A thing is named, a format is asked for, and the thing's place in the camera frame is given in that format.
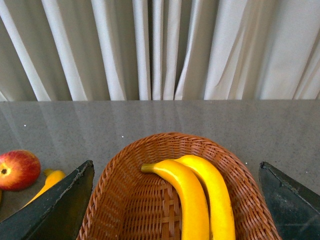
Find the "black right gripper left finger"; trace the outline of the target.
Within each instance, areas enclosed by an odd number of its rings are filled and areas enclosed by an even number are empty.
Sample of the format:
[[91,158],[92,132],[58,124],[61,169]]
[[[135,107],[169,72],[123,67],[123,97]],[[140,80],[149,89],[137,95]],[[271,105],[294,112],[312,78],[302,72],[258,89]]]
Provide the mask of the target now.
[[92,194],[95,175],[87,160],[33,202],[0,223],[2,240],[74,240]]

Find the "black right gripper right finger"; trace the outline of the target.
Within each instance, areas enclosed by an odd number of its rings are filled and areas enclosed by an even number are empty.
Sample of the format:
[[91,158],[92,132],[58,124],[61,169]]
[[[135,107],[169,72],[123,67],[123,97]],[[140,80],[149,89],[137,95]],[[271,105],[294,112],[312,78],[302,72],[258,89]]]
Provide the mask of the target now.
[[264,161],[259,183],[277,232],[283,240],[320,238],[320,196]]

